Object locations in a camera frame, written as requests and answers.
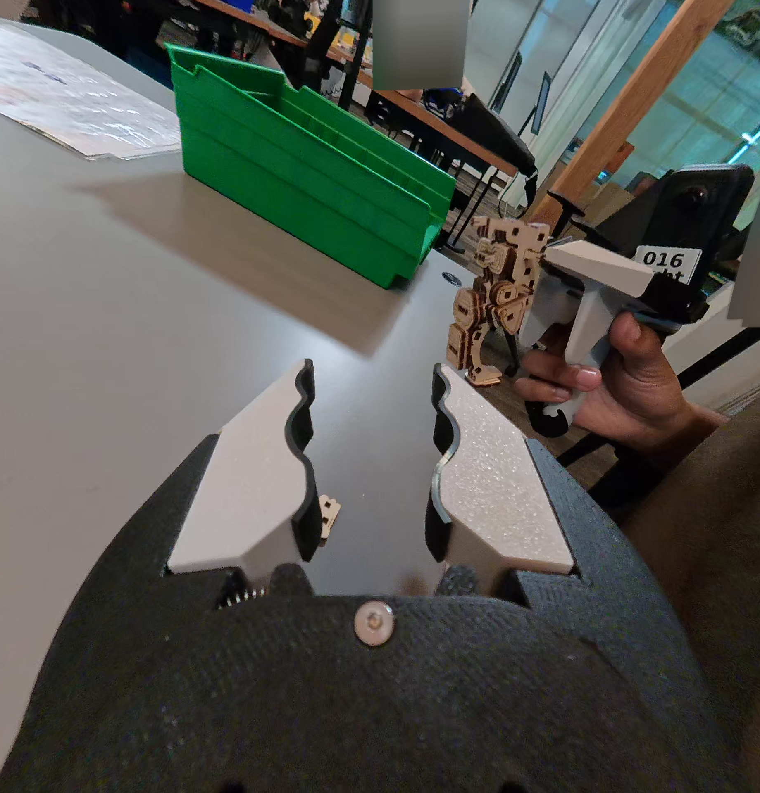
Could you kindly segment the person's olive brown clothing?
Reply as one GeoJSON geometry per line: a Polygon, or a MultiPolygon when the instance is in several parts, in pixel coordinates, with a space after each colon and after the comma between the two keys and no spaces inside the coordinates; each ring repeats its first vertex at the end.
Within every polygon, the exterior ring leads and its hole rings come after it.
{"type": "Polygon", "coordinates": [[[658,486],[624,524],[681,621],[753,791],[760,791],[760,492],[658,486]]]}

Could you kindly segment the printed instruction sheet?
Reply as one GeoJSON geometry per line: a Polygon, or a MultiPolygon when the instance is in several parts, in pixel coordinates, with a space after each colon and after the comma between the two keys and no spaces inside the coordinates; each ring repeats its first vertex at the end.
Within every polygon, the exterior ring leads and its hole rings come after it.
{"type": "Polygon", "coordinates": [[[129,160],[181,150],[174,112],[2,24],[0,115],[88,159],[129,160]]]}

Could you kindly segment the wooden post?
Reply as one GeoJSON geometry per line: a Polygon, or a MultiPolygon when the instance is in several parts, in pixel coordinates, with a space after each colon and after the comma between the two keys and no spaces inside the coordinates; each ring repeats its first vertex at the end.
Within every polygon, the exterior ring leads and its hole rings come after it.
{"type": "Polygon", "coordinates": [[[577,203],[732,4],[732,1],[683,3],[559,175],[553,192],[577,203]]]}

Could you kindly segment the person's right hand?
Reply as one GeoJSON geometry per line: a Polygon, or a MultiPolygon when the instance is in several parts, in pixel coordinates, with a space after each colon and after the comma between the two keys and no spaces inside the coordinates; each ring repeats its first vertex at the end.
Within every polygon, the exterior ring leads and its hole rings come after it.
{"type": "Polygon", "coordinates": [[[692,420],[677,375],[656,333],[620,312],[608,334],[600,368],[565,359],[571,326],[551,325],[523,358],[514,391],[526,402],[563,405],[582,397],[573,418],[579,428],[638,451],[652,451],[692,420]]]}

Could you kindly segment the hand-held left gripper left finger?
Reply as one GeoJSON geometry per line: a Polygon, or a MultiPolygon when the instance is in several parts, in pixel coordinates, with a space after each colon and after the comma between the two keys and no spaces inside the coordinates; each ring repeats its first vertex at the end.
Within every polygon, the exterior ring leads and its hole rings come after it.
{"type": "Polygon", "coordinates": [[[268,583],[310,561],[324,520],[306,446],[315,371],[302,359],[225,424],[167,566],[174,574],[240,570],[268,583]]]}

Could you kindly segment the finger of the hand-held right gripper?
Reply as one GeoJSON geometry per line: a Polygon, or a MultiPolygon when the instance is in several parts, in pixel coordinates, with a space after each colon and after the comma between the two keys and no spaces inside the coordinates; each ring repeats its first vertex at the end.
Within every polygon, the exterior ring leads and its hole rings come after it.
{"type": "Polygon", "coordinates": [[[633,298],[643,295],[655,275],[650,267],[586,240],[549,246],[544,250],[544,261],[576,278],[589,279],[633,298]]]}

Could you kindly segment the black bag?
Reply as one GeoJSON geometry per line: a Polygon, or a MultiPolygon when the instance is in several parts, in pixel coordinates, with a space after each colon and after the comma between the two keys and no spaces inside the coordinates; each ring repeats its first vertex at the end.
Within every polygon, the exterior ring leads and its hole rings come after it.
{"type": "Polygon", "coordinates": [[[476,95],[463,97],[446,111],[446,123],[530,178],[538,173],[534,156],[501,117],[476,95]]]}

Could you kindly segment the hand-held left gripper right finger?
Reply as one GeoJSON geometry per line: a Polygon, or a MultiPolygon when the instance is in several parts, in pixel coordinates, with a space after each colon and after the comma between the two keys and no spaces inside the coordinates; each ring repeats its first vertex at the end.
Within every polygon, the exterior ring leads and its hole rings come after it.
{"type": "Polygon", "coordinates": [[[483,596],[513,573],[567,575],[575,561],[527,437],[446,363],[434,365],[425,541],[447,569],[463,566],[483,596]]]}

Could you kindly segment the black monitor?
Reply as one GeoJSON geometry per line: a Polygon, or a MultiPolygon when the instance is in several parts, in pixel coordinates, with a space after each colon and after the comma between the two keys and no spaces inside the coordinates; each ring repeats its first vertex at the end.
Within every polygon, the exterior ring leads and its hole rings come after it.
{"type": "Polygon", "coordinates": [[[533,135],[540,134],[540,129],[542,127],[543,119],[546,111],[547,101],[550,96],[552,80],[553,78],[551,77],[550,73],[548,71],[544,71],[543,79],[541,82],[537,102],[534,107],[534,113],[531,121],[531,132],[533,135]]]}
{"type": "Polygon", "coordinates": [[[518,51],[507,64],[507,69],[504,72],[503,79],[496,87],[496,91],[489,106],[492,112],[500,114],[511,92],[512,86],[523,64],[523,61],[523,56],[521,52],[518,51]]]}

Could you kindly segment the green plastic storage bin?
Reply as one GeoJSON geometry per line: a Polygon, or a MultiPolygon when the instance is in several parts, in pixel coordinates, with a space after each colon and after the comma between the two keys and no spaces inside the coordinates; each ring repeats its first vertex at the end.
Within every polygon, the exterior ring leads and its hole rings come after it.
{"type": "Polygon", "coordinates": [[[450,174],[281,71],[166,50],[188,176],[383,289],[413,278],[450,174]]]}

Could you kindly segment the grey desk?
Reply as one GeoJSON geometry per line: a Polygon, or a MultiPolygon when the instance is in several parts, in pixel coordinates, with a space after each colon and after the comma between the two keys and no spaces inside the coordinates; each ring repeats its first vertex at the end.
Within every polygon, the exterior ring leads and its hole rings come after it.
{"type": "Polygon", "coordinates": [[[87,160],[0,115],[0,769],[56,630],[121,527],[206,436],[315,366],[322,594],[427,594],[431,382],[468,271],[384,290],[191,179],[87,160]]]}

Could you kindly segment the wooden robot model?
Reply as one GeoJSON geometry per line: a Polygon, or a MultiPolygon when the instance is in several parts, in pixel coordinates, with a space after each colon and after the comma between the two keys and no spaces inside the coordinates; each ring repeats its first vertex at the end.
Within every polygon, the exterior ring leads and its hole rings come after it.
{"type": "Polygon", "coordinates": [[[504,333],[515,373],[516,336],[533,302],[550,226],[490,216],[475,216],[471,226],[478,235],[474,263],[481,272],[454,298],[446,360],[475,387],[490,387],[501,382],[503,372],[481,360],[485,337],[492,330],[504,333]]]}

